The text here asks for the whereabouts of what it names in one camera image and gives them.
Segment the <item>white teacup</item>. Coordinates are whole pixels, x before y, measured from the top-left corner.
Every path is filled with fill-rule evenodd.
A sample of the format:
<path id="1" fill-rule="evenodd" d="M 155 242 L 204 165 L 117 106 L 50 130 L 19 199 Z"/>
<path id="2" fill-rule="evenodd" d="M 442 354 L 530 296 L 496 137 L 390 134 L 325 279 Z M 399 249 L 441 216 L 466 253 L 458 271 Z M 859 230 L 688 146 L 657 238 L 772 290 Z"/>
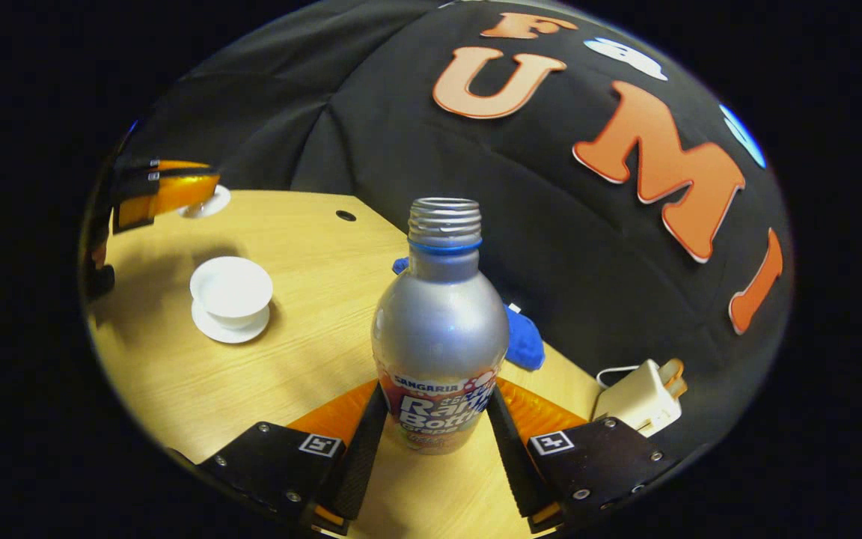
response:
<path id="1" fill-rule="evenodd" d="M 259 264 L 242 257 L 212 258 L 189 277 L 194 304 L 219 327 L 240 330 L 269 314 L 274 285 Z"/>

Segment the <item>silver water bottle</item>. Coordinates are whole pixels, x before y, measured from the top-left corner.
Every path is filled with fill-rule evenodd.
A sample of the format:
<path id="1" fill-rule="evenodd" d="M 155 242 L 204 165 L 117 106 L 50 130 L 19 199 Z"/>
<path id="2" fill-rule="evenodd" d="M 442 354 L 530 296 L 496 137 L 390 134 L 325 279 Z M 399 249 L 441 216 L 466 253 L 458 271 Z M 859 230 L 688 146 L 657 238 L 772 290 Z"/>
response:
<path id="1" fill-rule="evenodd" d="M 468 442 L 492 399 L 509 321 L 479 269 L 478 202 L 415 199 L 408 228 L 408 265 L 377 303 L 370 342 L 394 436 L 442 456 Z"/>

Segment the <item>white saucer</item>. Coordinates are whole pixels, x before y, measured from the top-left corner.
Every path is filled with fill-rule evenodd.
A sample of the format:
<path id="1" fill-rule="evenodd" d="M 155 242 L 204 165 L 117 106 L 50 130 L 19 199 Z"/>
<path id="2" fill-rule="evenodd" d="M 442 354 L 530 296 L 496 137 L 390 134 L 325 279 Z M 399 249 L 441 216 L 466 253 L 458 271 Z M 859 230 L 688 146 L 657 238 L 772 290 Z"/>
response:
<path id="1" fill-rule="evenodd" d="M 223 344 L 244 344 L 259 337 L 270 320 L 270 309 L 266 305 L 253 315 L 232 320 L 232 326 L 220 322 L 218 315 L 210 314 L 198 301 L 192 300 L 192 320 L 203 335 Z"/>

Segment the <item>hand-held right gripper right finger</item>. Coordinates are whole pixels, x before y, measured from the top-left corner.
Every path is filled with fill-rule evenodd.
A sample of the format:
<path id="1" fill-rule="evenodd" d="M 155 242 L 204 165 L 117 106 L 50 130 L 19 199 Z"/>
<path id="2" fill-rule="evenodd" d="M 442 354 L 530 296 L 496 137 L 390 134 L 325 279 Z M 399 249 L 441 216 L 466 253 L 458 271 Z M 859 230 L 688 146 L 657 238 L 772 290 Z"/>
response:
<path id="1" fill-rule="evenodd" d="M 677 465 L 622 420 L 585 420 L 503 378 L 486 410 L 514 502 L 533 533 L 594 526 Z"/>

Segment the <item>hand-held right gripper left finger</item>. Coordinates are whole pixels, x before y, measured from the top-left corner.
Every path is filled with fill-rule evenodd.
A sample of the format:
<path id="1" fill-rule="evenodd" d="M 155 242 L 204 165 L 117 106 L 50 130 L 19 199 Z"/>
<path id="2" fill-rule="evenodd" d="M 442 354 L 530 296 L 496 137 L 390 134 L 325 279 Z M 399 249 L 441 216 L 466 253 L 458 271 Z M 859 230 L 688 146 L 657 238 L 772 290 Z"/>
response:
<path id="1" fill-rule="evenodd" d="M 287 425 L 254 423 L 199 473 L 307 535 L 345 535 L 361 511 L 386 416 L 379 382 L 365 382 Z"/>

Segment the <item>black backdrop cloth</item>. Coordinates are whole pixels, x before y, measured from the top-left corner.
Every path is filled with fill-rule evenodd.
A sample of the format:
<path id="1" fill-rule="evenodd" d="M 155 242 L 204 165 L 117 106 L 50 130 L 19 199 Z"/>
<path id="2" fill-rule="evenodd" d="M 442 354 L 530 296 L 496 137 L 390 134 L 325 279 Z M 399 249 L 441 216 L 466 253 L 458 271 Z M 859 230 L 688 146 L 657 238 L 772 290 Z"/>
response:
<path id="1" fill-rule="evenodd" d="M 759 392 L 788 321 L 777 178 L 678 61 L 550 0 L 322 0 L 181 76 L 119 166 L 219 168 L 233 189 L 352 195 L 407 228 L 476 199 L 483 273 L 588 371 L 685 363 L 685 457 Z"/>

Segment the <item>blue towel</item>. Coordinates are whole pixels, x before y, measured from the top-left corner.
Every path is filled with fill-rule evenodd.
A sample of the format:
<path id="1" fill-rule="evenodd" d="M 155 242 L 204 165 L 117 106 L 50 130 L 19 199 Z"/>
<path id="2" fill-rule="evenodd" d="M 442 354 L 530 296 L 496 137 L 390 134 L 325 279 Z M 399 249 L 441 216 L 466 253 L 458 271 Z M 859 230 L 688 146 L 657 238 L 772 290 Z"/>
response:
<path id="1" fill-rule="evenodd" d="M 468 378 L 500 368 L 505 358 L 538 368 L 544 344 L 537 328 L 507 328 L 507 310 L 478 259 L 475 250 L 432 255 L 411 249 L 410 266 L 374 310 L 374 359 L 421 379 Z"/>

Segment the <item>white toaster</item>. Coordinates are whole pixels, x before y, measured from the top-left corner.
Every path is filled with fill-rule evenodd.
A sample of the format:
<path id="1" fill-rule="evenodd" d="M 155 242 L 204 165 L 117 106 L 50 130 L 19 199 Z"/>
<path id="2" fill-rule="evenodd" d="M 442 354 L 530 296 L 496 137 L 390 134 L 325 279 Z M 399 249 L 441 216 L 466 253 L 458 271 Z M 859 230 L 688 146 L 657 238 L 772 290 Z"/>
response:
<path id="1" fill-rule="evenodd" d="M 593 421 L 615 418 L 645 437 L 653 436 L 681 419 L 683 407 L 661 383 L 653 359 L 640 365 L 606 368 L 596 375 L 601 392 L 591 415 Z"/>

